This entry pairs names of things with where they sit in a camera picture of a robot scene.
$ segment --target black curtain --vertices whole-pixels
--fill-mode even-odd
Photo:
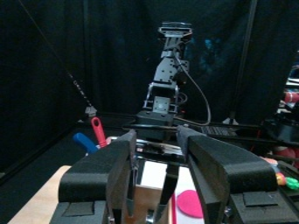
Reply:
[[[80,1],[23,4],[64,66],[84,87]],[[37,151],[82,118],[86,102],[16,0],[0,3],[0,172]]]
[[[163,44],[163,21],[192,24],[186,49],[191,77],[207,95],[212,121],[230,116],[248,24],[248,0],[17,0],[0,3],[0,171],[84,115],[72,73],[100,112],[142,110]],[[259,0],[236,107],[240,123],[275,113],[299,43],[299,2]],[[188,81],[186,118],[206,119]]]
[[[191,77],[207,95],[212,121],[222,122],[232,110],[250,4],[248,0],[90,0],[88,86],[98,109],[134,114],[142,110],[163,50],[158,27],[163,21],[186,22],[194,28],[186,50]],[[238,95],[239,123],[260,123],[276,111],[298,50],[298,7],[295,0],[258,1]],[[182,91],[190,96],[186,117],[207,119],[191,82]]]

